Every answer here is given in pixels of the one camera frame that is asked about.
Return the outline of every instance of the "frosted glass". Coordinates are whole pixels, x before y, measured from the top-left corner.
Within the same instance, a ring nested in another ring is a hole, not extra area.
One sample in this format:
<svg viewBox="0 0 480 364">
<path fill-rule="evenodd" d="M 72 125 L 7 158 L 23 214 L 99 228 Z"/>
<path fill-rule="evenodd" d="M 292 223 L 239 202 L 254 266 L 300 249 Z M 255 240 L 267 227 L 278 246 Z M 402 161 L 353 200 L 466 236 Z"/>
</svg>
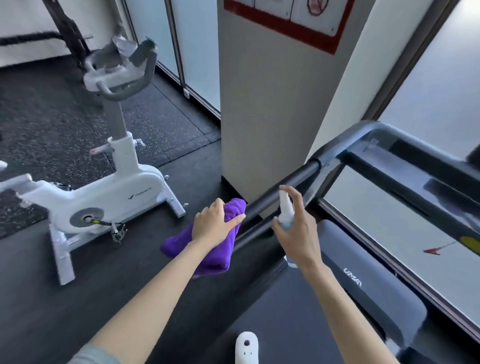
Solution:
<svg viewBox="0 0 480 364">
<path fill-rule="evenodd" d="M 185 83 L 220 111 L 216 0 L 173 0 Z"/>
<path fill-rule="evenodd" d="M 158 61 L 178 76 L 165 2 L 126 0 L 126 3 L 138 41 L 142 42 L 145 37 L 151 38 L 157 45 Z"/>
<path fill-rule="evenodd" d="M 461 0 L 380 120 L 459 158 L 480 144 L 480 3 Z M 326 199 L 480 326 L 480 257 L 346 168 Z"/>
</svg>

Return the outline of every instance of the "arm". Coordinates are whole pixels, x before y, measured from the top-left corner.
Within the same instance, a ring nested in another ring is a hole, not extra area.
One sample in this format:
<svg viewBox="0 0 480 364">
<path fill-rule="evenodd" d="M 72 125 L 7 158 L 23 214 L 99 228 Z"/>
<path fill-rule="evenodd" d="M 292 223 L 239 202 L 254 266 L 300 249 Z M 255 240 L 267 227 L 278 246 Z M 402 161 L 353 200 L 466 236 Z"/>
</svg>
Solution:
<svg viewBox="0 0 480 364">
<path fill-rule="evenodd" d="M 285 253 L 313 287 L 345 364 L 398 364 L 354 302 L 322 262 L 315 218 L 305 211 L 301 194 L 280 186 L 293 199 L 295 216 L 288 231 L 278 220 L 273 229 Z"/>
<path fill-rule="evenodd" d="M 224 222 L 223 205 L 218 198 L 197 213 L 193 240 L 101 328 L 90 344 L 103 349 L 121 364 L 140 364 L 147 360 L 195 269 L 245 218 L 243 214 Z"/>
</svg>

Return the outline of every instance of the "exercise bike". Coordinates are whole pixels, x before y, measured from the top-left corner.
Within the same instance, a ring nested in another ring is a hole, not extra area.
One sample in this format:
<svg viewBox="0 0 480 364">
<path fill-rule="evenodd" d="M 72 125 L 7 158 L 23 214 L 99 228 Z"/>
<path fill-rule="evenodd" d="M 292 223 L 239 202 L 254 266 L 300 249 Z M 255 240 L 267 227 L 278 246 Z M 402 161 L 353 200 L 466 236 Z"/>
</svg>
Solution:
<svg viewBox="0 0 480 364">
<path fill-rule="evenodd" d="M 112 55 L 121 55 L 121 64 L 99 67 Z M 84 84 L 88 91 L 102 98 L 107 128 L 111 137 L 103 146 L 90 150 L 90 155 L 110 153 L 115 172 L 76 190 L 47 181 L 33 181 L 30 174 L 0 182 L 0 192 L 11 189 L 22 200 L 21 206 L 36 204 L 48 210 L 49 230 L 57 264 L 60 285 L 75 279 L 70 252 L 110 231 L 113 241 L 120 243 L 125 223 L 167 202 L 177 217 L 185 215 L 182 205 L 165 182 L 168 176 L 155 167 L 139 164 L 136 147 L 145 144 L 127 131 L 120 101 L 147 87 L 156 65 L 156 45 L 145 40 L 137 45 L 113 37 L 103 49 L 85 60 Z M 0 161 L 0 170 L 7 164 Z"/>
</svg>

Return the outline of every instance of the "microfiber cloth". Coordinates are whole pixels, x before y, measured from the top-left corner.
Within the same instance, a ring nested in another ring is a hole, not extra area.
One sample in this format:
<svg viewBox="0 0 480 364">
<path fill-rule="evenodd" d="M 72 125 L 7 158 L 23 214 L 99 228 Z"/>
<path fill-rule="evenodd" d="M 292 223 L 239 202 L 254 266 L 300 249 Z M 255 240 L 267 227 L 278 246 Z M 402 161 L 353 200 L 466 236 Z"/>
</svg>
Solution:
<svg viewBox="0 0 480 364">
<path fill-rule="evenodd" d="M 224 204 L 224 221 L 230 221 L 237 215 L 245 213 L 246 206 L 247 203 L 240 198 L 234 198 L 230 202 Z M 195 271 L 196 276 L 218 274 L 228 270 L 228 268 L 230 267 L 230 258 L 232 256 L 233 244 L 235 242 L 235 237 L 239 232 L 239 228 L 240 224 L 230 230 L 225 240 L 207 254 L 205 259 L 202 260 L 197 270 Z M 192 241 L 192 229 L 193 224 L 190 225 L 180 235 L 168 238 L 160 248 L 163 254 L 170 258 L 174 258 L 178 254 L 180 254 L 180 252 L 185 249 L 187 244 Z"/>
</svg>

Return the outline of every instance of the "forearm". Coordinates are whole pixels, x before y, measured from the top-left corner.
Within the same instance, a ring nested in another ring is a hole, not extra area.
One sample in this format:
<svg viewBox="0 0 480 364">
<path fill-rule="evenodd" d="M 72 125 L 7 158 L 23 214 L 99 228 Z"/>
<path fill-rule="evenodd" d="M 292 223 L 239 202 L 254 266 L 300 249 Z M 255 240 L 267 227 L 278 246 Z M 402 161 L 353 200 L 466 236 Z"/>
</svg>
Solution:
<svg viewBox="0 0 480 364">
<path fill-rule="evenodd" d="M 122 364 L 144 363 L 183 290 L 208 251 L 190 243 L 93 337 Z"/>
<path fill-rule="evenodd" d="M 325 265 L 305 272 L 345 364 L 398 364 L 367 319 Z"/>
</svg>

